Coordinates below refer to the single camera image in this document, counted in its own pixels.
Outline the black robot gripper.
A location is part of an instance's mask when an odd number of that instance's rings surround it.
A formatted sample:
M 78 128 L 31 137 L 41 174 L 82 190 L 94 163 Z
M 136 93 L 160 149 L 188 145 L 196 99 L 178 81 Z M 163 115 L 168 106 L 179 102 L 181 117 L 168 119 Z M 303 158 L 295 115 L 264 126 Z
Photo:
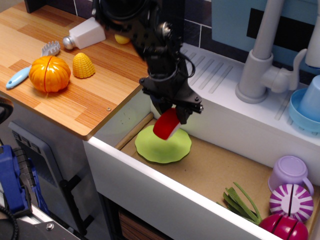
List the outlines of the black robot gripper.
M 157 112 L 162 116 L 175 105 L 176 116 L 182 125 L 187 123 L 193 112 L 203 110 L 202 98 L 188 84 L 193 77 L 196 66 L 185 54 L 180 53 L 173 72 L 168 76 L 149 75 L 141 78 L 142 91 L 150 96 Z

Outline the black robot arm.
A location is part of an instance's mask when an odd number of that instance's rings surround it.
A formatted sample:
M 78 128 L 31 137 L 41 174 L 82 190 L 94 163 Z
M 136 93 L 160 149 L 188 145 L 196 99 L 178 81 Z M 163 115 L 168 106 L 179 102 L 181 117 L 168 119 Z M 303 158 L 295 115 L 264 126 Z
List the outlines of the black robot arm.
M 160 115 L 175 106 L 176 117 L 184 125 L 192 113 L 202 112 L 202 98 L 188 84 L 196 67 L 181 52 L 182 37 L 158 0 L 95 0 L 92 14 L 105 30 L 128 38 L 146 62 L 147 77 L 139 83 Z

